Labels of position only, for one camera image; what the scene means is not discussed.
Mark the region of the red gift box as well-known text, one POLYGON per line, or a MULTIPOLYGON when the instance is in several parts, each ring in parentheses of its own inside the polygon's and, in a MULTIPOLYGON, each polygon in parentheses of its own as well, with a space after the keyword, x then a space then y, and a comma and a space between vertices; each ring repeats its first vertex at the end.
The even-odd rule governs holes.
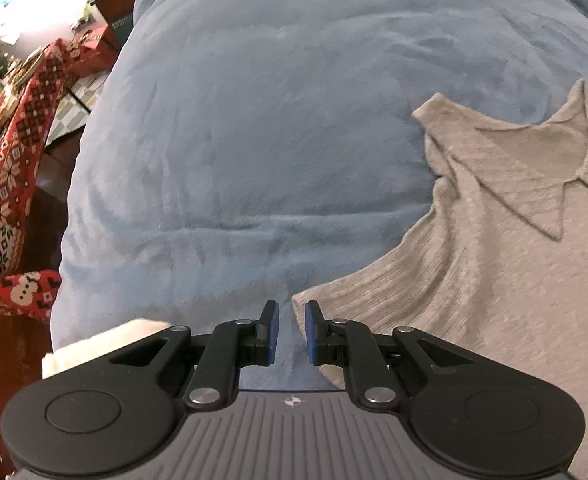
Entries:
POLYGON ((70 70, 79 78, 111 70, 120 48, 107 24, 86 25, 74 33, 71 47, 70 70))

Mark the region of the grey knit polo shirt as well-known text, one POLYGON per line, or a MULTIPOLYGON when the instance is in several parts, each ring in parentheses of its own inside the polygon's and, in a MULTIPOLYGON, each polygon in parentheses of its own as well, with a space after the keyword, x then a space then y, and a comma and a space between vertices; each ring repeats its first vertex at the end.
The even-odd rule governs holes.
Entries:
POLYGON ((425 330, 569 393, 588 479, 588 84, 546 122, 516 125, 435 94, 414 112, 436 180, 400 244, 300 292, 332 318, 425 330))

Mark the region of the folded cream towel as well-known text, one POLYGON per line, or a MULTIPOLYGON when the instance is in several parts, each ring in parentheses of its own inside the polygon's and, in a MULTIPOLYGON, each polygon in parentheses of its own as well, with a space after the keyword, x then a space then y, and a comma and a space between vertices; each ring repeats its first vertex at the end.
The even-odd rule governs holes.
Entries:
POLYGON ((47 353, 42 359, 42 378, 50 378, 70 368, 105 356, 170 326, 163 321, 136 318, 90 338, 47 353))

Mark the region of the blue plush duvet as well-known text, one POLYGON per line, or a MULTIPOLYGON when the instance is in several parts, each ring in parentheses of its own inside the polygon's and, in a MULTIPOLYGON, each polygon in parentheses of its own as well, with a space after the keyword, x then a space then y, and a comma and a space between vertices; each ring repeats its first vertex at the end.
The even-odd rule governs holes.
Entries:
POLYGON ((55 350, 135 320, 196 333, 280 306, 247 388, 323 389, 291 298, 395 247, 431 203, 413 110, 539 122, 588 80, 588 0, 136 0, 68 193, 55 350))

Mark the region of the red patterned tablecloth table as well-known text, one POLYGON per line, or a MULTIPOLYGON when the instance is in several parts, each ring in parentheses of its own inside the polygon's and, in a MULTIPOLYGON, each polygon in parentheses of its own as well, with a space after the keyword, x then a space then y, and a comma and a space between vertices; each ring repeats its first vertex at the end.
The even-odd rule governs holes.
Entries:
POLYGON ((24 315, 46 323, 62 279, 55 270, 20 273, 27 220, 45 141, 72 81, 70 47, 57 39, 19 95, 0 134, 0 318, 24 315))

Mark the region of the dark wooden nightstand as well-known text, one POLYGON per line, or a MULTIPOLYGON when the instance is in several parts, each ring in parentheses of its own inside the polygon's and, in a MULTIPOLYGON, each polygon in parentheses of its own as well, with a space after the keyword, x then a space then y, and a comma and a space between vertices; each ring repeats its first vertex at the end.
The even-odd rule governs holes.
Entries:
POLYGON ((135 0, 90 0, 108 24, 116 38, 119 49, 128 40, 133 29, 133 8, 135 0))

